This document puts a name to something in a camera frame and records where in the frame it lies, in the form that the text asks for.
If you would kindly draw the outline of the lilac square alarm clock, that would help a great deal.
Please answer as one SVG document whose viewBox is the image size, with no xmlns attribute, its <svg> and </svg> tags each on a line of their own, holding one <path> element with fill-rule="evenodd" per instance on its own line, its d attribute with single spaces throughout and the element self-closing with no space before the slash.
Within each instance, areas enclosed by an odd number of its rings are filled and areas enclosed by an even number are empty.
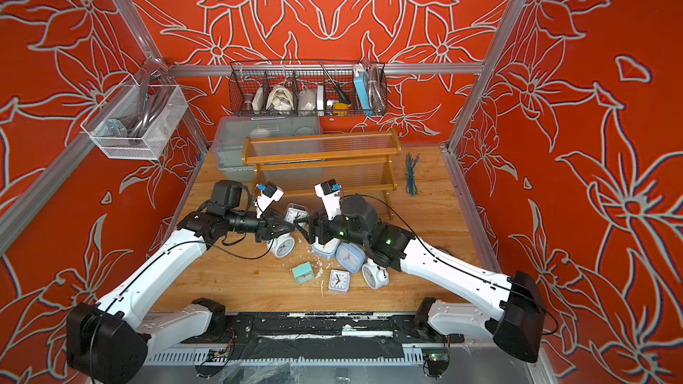
<svg viewBox="0 0 683 384">
<path fill-rule="evenodd" d="M 333 293 L 348 293 L 350 290 L 350 272 L 346 270 L 332 270 L 328 280 L 328 290 Z"/>
</svg>

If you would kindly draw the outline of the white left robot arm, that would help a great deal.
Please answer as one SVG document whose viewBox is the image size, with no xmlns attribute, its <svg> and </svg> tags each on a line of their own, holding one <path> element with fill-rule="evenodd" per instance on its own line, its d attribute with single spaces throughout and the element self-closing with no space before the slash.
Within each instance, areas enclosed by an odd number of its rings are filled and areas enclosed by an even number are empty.
<svg viewBox="0 0 683 384">
<path fill-rule="evenodd" d="M 223 339 L 228 325 L 224 305 L 198 298 L 160 319 L 147 314 L 170 285 L 196 259 L 227 234 L 252 234 L 270 241 L 293 230 L 271 203 L 284 192 L 273 183 L 258 185 L 258 197 L 238 181 L 219 181 L 209 200 L 189 213 L 138 270 L 97 302 L 80 303 L 66 321 L 67 365 L 99 383 L 127 383 L 150 357 L 200 335 Z"/>
</svg>

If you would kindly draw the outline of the mint green square clock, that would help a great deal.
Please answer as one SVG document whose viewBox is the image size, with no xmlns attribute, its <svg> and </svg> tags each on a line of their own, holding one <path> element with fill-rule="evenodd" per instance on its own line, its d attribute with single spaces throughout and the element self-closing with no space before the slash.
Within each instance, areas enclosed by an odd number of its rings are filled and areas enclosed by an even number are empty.
<svg viewBox="0 0 683 384">
<path fill-rule="evenodd" d="M 293 278 L 298 286 L 315 278 L 313 267 L 309 262 L 302 263 L 292 269 Z"/>
</svg>

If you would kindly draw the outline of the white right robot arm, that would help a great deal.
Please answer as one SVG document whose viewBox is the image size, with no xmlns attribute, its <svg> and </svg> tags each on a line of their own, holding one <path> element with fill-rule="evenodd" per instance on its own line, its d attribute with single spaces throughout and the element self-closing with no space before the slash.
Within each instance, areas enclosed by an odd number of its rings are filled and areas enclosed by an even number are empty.
<svg viewBox="0 0 683 384">
<path fill-rule="evenodd" d="M 548 315 L 535 279 L 484 270 L 429 245 L 409 226 L 384 222 L 361 195 L 343 197 L 333 213 L 295 220 L 310 243 L 336 238 L 362 248 L 381 268 L 421 277 L 476 306 L 485 316 L 478 330 L 505 353 L 527 363 L 539 359 Z"/>
</svg>

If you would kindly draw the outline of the clear small square clock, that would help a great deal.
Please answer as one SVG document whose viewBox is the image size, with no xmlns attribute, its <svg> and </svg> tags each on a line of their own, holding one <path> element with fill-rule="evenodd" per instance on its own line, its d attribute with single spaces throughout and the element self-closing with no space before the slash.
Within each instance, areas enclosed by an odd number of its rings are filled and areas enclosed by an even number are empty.
<svg viewBox="0 0 683 384">
<path fill-rule="evenodd" d="M 294 224 L 297 220 L 305 219 L 308 216 L 309 211 L 306 206 L 290 203 L 286 208 L 285 221 Z"/>
</svg>

